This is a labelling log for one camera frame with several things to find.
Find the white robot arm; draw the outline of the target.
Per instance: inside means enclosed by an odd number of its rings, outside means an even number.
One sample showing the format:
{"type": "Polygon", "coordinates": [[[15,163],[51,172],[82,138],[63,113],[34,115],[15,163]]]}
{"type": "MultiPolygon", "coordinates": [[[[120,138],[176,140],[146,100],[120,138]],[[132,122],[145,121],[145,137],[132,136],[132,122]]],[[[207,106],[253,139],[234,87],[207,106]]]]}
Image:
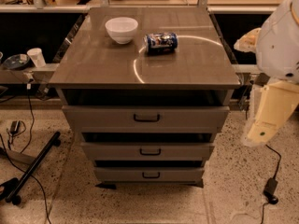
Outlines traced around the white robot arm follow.
{"type": "Polygon", "coordinates": [[[284,0],[234,48],[253,52],[258,69],[269,77],[265,85],[251,89],[242,135],[244,145],[257,147],[270,141],[299,106],[299,0],[284,0]]]}

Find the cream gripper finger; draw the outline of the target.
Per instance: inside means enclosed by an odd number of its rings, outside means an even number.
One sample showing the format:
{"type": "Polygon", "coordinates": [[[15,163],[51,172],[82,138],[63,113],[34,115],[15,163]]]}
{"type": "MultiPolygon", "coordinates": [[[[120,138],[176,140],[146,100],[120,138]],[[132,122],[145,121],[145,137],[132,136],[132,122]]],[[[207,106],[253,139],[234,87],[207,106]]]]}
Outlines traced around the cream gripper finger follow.
{"type": "Polygon", "coordinates": [[[255,28],[242,35],[239,39],[236,40],[234,44],[234,49],[241,52],[255,53],[260,31],[260,28],[255,28]]]}

